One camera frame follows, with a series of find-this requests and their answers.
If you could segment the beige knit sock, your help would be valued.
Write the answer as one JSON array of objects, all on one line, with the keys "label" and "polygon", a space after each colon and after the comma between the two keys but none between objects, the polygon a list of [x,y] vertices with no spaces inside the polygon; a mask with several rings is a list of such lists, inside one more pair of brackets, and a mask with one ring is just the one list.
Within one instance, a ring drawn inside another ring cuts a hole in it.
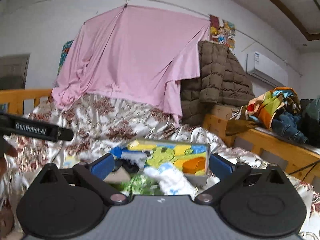
[{"label": "beige knit sock", "polygon": [[125,168],[120,167],[116,171],[111,172],[105,179],[104,182],[110,184],[121,184],[126,183],[131,180],[130,174],[125,170]]}]

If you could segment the wooden left bed rail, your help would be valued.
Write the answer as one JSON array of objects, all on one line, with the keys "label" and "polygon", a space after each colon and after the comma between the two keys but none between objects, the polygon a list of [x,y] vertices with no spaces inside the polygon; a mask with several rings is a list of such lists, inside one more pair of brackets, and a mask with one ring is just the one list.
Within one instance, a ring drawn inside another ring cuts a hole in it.
[{"label": "wooden left bed rail", "polygon": [[9,114],[23,115],[23,104],[25,100],[32,100],[33,106],[37,107],[40,104],[41,98],[50,97],[51,92],[51,88],[1,90],[1,105],[7,105],[7,113]]}]

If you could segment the green patterned cloth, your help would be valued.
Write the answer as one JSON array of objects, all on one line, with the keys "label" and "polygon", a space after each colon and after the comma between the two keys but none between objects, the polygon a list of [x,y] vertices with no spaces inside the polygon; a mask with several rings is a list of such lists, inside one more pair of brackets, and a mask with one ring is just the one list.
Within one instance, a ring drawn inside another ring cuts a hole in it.
[{"label": "green patterned cloth", "polygon": [[130,181],[120,183],[117,186],[117,189],[128,197],[133,197],[135,195],[163,195],[157,181],[144,174],[134,175]]}]

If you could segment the wooden bed frame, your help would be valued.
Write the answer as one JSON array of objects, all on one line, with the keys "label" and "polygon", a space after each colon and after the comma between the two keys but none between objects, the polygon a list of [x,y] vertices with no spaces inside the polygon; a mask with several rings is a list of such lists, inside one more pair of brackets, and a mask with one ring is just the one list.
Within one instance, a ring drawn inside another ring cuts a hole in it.
[{"label": "wooden bed frame", "polygon": [[252,145],[250,151],[257,155],[266,151],[280,157],[287,161],[285,171],[300,180],[312,183],[319,178],[319,148],[297,144],[260,127],[227,136],[227,120],[212,113],[204,117],[203,127],[218,135],[228,147],[242,139]]}]

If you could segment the grey box with cartoon picture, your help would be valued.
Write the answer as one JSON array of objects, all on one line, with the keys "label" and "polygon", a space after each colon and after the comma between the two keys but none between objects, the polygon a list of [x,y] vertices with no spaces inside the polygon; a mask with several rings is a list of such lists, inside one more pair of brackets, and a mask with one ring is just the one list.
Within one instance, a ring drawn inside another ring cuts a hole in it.
[{"label": "grey box with cartoon picture", "polygon": [[133,139],[114,147],[110,153],[115,159],[137,165],[132,173],[141,173],[146,167],[159,168],[171,163],[191,184],[204,186],[208,179],[210,147],[207,144],[170,140]]}]

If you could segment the brown quilted jacket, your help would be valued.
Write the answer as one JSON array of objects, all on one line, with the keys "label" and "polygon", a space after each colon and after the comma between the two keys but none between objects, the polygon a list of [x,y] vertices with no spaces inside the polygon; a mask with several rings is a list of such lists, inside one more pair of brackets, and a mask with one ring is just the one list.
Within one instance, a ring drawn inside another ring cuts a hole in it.
[{"label": "brown quilted jacket", "polygon": [[227,46],[198,43],[200,76],[181,81],[182,123],[200,126],[215,104],[235,107],[254,98],[253,87],[238,59]]}]

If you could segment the colourful patchwork cloth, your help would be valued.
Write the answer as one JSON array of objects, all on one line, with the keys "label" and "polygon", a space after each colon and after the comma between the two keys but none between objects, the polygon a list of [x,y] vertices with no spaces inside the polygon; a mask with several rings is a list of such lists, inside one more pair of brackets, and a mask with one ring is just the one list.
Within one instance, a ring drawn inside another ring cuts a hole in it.
[{"label": "colourful patchwork cloth", "polygon": [[252,99],[246,106],[246,114],[257,119],[266,129],[271,129],[272,120],[280,111],[301,113],[301,104],[293,88],[276,87]]}]

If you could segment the floral satin bedspread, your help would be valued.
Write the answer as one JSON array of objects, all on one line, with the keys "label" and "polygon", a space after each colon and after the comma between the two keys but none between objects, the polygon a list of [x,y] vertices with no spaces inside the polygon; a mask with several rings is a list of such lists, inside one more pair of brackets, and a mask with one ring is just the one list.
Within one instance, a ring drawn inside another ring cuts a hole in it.
[{"label": "floral satin bedspread", "polygon": [[214,133],[200,126],[175,126],[170,115],[147,104],[124,99],[109,99],[86,94],[66,111],[49,100],[34,108],[27,118],[69,128],[71,141],[44,141],[15,134],[6,141],[17,151],[6,158],[7,170],[1,179],[1,239],[19,239],[15,210],[20,198],[47,163],[70,168],[80,161],[92,162],[113,148],[136,138],[207,144],[231,163],[244,162],[253,168],[265,169],[267,161],[242,148],[228,148]]}]

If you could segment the colourful left wall poster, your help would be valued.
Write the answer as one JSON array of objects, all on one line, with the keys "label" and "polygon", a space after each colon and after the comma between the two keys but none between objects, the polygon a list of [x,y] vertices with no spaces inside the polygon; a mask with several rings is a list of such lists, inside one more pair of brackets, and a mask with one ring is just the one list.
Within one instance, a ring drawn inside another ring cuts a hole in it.
[{"label": "colourful left wall poster", "polygon": [[60,56],[60,62],[59,62],[59,67],[58,67],[58,71],[57,74],[60,73],[61,68],[63,67],[63,64],[65,62],[66,56],[72,46],[73,40],[67,41],[62,48],[62,52],[61,52],[61,56]]}]

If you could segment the brown printed bag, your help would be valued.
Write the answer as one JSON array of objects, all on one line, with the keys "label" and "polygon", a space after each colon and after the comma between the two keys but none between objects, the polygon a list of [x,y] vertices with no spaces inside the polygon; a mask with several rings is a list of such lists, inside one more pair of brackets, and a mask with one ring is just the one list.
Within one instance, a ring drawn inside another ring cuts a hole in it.
[{"label": "brown printed bag", "polygon": [[241,106],[227,121],[225,134],[236,135],[260,126],[260,121],[248,111],[248,105]]}]

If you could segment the pink hanging sheet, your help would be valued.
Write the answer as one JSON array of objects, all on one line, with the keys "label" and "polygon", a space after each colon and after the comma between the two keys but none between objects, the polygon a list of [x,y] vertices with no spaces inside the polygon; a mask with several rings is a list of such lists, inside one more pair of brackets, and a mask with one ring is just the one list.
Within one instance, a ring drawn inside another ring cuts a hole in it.
[{"label": "pink hanging sheet", "polygon": [[182,118],[182,80],[200,75],[204,18],[128,5],[87,20],[73,40],[52,91],[68,109],[84,94],[146,103]]}]

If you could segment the black sock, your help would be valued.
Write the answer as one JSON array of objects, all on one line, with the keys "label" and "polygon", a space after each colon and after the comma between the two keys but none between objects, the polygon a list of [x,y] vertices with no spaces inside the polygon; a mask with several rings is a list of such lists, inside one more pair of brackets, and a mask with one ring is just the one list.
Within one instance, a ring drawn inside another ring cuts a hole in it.
[{"label": "black sock", "polygon": [[129,174],[138,174],[141,172],[141,168],[131,160],[126,159],[116,159],[114,161],[114,171],[118,171],[120,168],[123,168]]}]

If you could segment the white blue patterned sock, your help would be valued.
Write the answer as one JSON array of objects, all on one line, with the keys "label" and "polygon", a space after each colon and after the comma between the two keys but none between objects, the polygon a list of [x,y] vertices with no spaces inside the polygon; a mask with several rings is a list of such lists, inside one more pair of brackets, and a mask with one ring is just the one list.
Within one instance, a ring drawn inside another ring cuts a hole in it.
[{"label": "white blue patterned sock", "polygon": [[197,194],[197,189],[172,163],[163,163],[159,168],[148,166],[144,168],[143,174],[157,181],[164,195],[189,195],[194,198]]}]

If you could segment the blue denim garment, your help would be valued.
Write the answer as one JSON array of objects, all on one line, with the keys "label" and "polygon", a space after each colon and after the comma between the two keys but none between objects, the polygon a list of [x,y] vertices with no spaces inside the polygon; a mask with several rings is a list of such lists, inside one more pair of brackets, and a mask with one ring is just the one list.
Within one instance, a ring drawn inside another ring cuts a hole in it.
[{"label": "blue denim garment", "polygon": [[276,114],[271,123],[271,129],[277,135],[292,140],[298,144],[305,144],[308,138],[300,130],[300,114],[291,114],[284,111]]}]

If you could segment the white air conditioner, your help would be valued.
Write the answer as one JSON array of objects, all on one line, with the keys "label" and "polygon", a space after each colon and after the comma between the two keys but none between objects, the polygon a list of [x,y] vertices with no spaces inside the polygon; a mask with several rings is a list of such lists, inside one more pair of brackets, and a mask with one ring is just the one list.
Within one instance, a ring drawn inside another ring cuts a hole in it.
[{"label": "white air conditioner", "polygon": [[287,72],[257,51],[247,54],[246,73],[273,87],[287,87],[289,84]]}]

